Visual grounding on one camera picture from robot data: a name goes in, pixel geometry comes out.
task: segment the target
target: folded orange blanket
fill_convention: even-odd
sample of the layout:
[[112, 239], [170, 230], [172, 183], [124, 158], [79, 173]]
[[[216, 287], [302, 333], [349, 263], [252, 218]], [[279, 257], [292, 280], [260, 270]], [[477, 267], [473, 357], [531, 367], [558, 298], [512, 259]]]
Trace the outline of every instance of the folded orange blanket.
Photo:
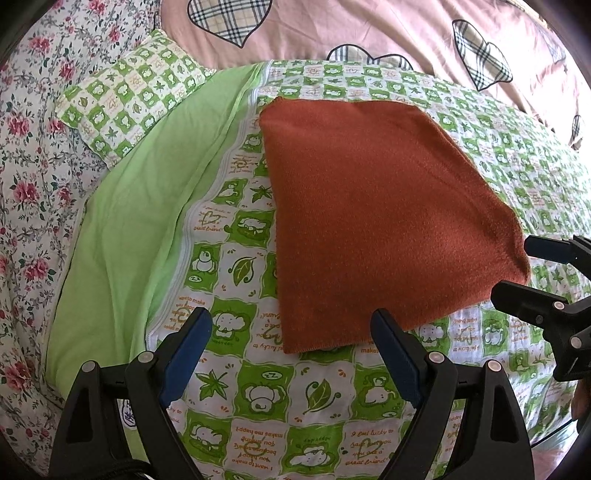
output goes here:
[[285, 353], [367, 342], [377, 308], [408, 330], [528, 280], [513, 211], [418, 108], [278, 98], [260, 125]]

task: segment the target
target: small pillow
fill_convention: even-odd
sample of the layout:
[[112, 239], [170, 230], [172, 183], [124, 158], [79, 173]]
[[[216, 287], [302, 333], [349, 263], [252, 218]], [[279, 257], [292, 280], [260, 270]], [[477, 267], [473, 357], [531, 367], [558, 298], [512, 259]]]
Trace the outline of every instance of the small pillow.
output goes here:
[[214, 72], [154, 30], [112, 67], [69, 87], [56, 114], [112, 168]]
[[285, 353], [367, 342], [378, 308], [412, 329], [529, 279], [515, 214], [415, 106], [277, 98], [260, 125]]

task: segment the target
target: green checkered pillow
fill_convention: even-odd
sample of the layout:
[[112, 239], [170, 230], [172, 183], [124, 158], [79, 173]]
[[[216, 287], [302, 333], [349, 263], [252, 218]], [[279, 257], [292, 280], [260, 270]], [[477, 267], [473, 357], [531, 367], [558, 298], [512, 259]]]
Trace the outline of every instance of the green checkered pillow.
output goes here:
[[69, 87], [57, 100], [56, 114], [112, 168], [214, 72], [154, 30], [112, 67]]

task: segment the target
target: human hand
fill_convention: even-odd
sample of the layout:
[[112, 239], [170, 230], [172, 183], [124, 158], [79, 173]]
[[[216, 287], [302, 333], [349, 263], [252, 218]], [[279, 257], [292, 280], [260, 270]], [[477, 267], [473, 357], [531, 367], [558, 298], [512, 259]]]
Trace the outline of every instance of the human hand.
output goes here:
[[579, 380], [577, 389], [574, 391], [573, 402], [570, 411], [573, 420], [578, 420], [591, 408], [591, 377]]

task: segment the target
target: silver rivet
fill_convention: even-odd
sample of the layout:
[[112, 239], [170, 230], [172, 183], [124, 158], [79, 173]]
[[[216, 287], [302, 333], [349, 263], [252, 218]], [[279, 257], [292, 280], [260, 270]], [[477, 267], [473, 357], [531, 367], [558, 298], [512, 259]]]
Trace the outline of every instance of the silver rivet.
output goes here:
[[496, 360], [491, 360], [488, 362], [488, 368], [490, 368], [493, 372], [500, 372], [503, 367]]
[[581, 339], [579, 337], [571, 337], [570, 344], [573, 348], [576, 348], [577, 350], [583, 346], [583, 342], [581, 342]]
[[429, 354], [429, 360], [434, 364], [442, 364], [445, 360], [445, 357], [440, 352], [431, 352]]
[[151, 362], [153, 358], [154, 358], [154, 353], [150, 352], [150, 351], [141, 352], [138, 355], [138, 361], [141, 364], [147, 364], [147, 363]]
[[95, 362], [93, 360], [88, 360], [82, 364], [82, 371], [83, 372], [92, 372], [95, 369]]

